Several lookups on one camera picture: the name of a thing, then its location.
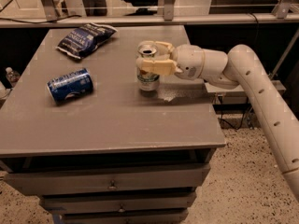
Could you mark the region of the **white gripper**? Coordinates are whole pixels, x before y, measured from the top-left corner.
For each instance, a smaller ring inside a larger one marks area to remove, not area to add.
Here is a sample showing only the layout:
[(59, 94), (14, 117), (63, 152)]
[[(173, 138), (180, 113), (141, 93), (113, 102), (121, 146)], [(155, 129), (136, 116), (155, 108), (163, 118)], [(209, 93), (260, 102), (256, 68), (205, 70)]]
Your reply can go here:
[(170, 54), (173, 60), (152, 60), (137, 58), (136, 66), (146, 72), (161, 76), (175, 75), (181, 79), (195, 80), (203, 70), (204, 51), (194, 45), (180, 45), (174, 49), (171, 43), (163, 41), (142, 41), (137, 51), (139, 54)]

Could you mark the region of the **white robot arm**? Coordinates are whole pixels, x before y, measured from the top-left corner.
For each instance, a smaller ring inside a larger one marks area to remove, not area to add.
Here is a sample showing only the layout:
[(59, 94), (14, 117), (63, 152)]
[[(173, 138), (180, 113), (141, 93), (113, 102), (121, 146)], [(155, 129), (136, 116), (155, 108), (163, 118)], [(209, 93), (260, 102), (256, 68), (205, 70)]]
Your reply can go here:
[(162, 41), (143, 41), (137, 46), (136, 66), (160, 76), (201, 78), (223, 89), (240, 86), (249, 98), (280, 172), (299, 200), (299, 120), (250, 47), (236, 45), (224, 53), (189, 44), (174, 47)]

